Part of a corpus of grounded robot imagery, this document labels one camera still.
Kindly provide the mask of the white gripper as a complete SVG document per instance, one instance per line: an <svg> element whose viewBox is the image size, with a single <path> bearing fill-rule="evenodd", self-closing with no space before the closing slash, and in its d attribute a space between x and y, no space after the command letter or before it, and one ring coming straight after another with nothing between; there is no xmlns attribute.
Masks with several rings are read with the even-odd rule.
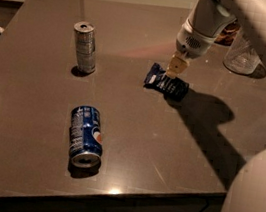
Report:
<svg viewBox="0 0 266 212"><path fill-rule="evenodd" d="M166 76L176 78L188 68L189 59L205 55L225 26L235 19L217 0L198 0L177 34L177 51L168 63Z"/></svg>

